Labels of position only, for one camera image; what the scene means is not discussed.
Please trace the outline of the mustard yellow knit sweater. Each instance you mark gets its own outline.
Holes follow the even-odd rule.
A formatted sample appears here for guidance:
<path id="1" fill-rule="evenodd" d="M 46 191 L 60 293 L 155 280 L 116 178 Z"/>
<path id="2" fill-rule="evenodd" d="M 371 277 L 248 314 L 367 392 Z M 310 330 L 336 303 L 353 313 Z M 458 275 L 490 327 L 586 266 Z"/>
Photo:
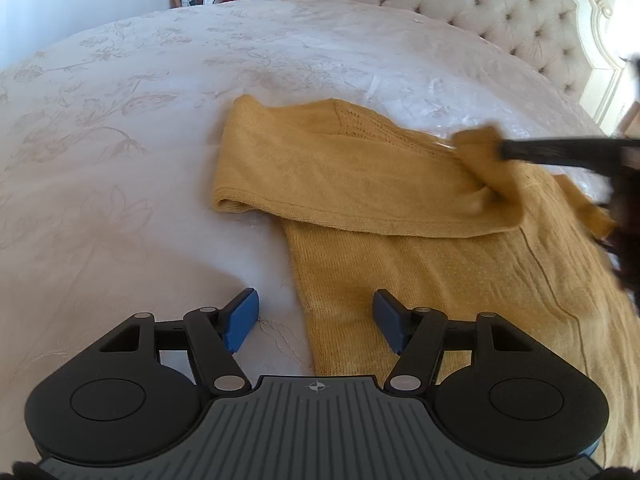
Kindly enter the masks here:
<path id="1" fill-rule="evenodd" d="M 639 463 L 639 320 L 599 240 L 612 221 L 565 176 L 503 162 L 484 127 L 449 142 L 325 100 L 266 107 L 241 96 L 224 125 L 213 204 L 280 220 L 314 369 L 386 376 L 380 288 L 470 320 L 494 311 L 604 391 L 598 456 Z"/>

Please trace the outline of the tufted cream headboard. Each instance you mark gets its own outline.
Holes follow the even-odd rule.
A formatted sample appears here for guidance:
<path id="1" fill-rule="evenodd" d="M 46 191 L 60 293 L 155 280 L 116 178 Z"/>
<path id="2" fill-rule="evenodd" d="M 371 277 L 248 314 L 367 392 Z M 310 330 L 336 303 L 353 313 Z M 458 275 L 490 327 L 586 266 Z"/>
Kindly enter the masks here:
<path id="1" fill-rule="evenodd" d="M 608 0 L 352 0 L 412 11 L 472 32 L 519 58 L 579 102 L 607 134 L 625 104 L 629 73 L 606 38 Z"/>

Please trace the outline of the white floral bedspread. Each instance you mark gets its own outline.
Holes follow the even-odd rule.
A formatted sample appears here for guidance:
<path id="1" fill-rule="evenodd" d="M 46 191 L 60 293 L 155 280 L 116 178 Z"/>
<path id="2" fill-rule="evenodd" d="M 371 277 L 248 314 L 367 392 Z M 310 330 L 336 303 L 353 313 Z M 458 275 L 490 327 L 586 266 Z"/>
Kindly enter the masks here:
<path id="1" fill-rule="evenodd" d="M 250 378 L 314 370 L 280 224 L 213 210 L 233 101 L 341 99 L 436 136 L 595 136 L 573 99 L 487 40 L 411 11 L 258 0 L 81 32 L 1 74 L 1 463 L 38 456 L 32 388 L 137 312 L 260 297 Z"/>

